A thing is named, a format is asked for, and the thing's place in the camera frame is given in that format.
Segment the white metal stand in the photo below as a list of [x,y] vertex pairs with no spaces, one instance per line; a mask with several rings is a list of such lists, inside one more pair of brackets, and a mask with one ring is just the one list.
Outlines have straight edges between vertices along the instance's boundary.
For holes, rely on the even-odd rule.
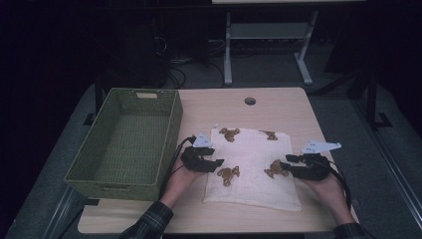
[[231,43],[233,40],[301,40],[302,47],[294,53],[304,83],[314,82],[305,63],[305,56],[314,32],[318,11],[312,11],[307,22],[299,23],[233,23],[231,13],[226,14],[224,84],[233,84],[231,64]]

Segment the metal floor rail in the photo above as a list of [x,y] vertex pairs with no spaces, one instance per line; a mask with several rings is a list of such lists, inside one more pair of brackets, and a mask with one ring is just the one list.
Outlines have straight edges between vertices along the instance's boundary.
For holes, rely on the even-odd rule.
[[42,239],[64,239],[65,235],[82,215],[85,198],[67,186],[45,229]]
[[366,114],[366,109],[360,102],[353,102],[353,107],[357,111],[359,117],[365,124],[365,128],[374,141],[378,151],[380,152],[385,167],[390,174],[394,184],[396,185],[401,197],[403,198],[408,210],[422,230],[422,201],[418,198],[413,188],[406,179],[401,168],[395,161],[395,157],[385,143],[384,139],[379,133],[381,128],[393,128],[392,123],[384,113],[379,113],[380,121],[371,122]]

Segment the white cloth with brown print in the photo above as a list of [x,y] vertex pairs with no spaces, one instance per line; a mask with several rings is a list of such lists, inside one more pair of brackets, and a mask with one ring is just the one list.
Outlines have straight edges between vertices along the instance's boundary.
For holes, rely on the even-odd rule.
[[247,128],[213,128],[213,160],[223,164],[207,177],[205,203],[239,203],[276,210],[303,209],[295,180],[276,164],[291,154],[283,132]]

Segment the person's right hand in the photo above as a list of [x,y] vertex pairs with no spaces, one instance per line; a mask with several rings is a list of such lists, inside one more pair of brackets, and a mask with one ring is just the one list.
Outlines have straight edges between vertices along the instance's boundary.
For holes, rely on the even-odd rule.
[[303,183],[316,194],[336,225],[355,223],[355,219],[348,209],[342,186],[334,175],[330,173],[321,181],[303,179]]

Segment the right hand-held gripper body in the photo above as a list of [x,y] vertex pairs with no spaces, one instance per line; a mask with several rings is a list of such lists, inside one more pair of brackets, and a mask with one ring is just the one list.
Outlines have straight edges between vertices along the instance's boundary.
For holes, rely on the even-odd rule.
[[300,162],[306,165],[306,173],[303,176],[305,180],[321,181],[326,179],[333,171],[331,162],[322,153],[341,148],[339,142],[324,142],[309,140],[302,148]]

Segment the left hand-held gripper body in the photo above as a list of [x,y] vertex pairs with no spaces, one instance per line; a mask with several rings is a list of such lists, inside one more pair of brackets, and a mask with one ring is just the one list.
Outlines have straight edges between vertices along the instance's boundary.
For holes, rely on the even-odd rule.
[[201,156],[198,154],[198,148],[199,147],[210,147],[212,148],[212,142],[208,138],[208,136],[204,133],[200,133],[198,136],[193,135],[189,141],[192,143],[191,146],[187,146],[182,155],[181,160],[184,163],[184,166],[191,170],[196,172],[206,172],[204,170],[205,165],[205,156],[211,156],[211,155],[204,155]]

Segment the black metal stand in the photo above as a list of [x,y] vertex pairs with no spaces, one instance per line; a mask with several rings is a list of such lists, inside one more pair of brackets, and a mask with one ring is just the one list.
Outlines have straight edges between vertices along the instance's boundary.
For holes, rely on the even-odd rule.
[[374,130],[381,127],[392,127],[392,123],[384,113],[376,110],[377,79],[374,72],[367,66],[355,69],[351,74],[352,83],[347,90],[347,96],[352,100],[359,100],[365,95],[365,119]]
[[95,91],[95,111],[93,113],[89,113],[86,116],[86,119],[84,121],[84,125],[92,125],[103,105],[103,99],[104,99],[104,91],[103,91],[103,85],[102,85],[102,76],[98,75],[95,83],[94,83],[94,91]]

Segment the green woven basket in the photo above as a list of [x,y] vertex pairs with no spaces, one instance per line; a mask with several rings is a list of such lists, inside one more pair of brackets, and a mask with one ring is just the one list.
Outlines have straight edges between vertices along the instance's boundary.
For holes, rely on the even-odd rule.
[[65,181],[86,197],[157,200],[182,115],[176,90],[111,89]]

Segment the person's left hand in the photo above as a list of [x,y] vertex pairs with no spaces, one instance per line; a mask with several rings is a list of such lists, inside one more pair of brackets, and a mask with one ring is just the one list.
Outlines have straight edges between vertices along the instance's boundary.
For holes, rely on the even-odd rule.
[[195,180],[202,175],[204,175],[204,172],[196,172],[187,169],[182,160],[178,158],[173,165],[166,188],[159,201],[169,209],[173,209]]

